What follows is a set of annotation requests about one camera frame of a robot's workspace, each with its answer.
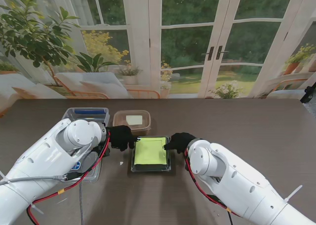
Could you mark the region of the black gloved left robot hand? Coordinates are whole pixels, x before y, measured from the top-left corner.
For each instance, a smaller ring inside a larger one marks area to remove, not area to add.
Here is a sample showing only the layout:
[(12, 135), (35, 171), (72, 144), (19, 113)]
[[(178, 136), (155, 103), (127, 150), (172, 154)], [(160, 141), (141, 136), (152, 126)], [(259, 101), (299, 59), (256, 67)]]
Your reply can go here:
[(113, 149), (125, 151), (126, 149), (135, 148), (138, 137), (132, 134), (129, 126), (120, 125), (107, 127), (106, 129), (110, 133), (110, 143)]

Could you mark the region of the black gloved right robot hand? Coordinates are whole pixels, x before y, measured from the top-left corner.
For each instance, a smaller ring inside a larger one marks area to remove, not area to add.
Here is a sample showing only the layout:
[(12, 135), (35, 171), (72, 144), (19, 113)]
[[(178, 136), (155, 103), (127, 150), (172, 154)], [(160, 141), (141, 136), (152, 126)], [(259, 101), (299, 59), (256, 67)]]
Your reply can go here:
[(171, 136), (170, 141), (164, 145), (165, 150), (176, 150), (177, 153), (184, 153), (191, 141), (196, 137), (186, 133), (175, 133)]

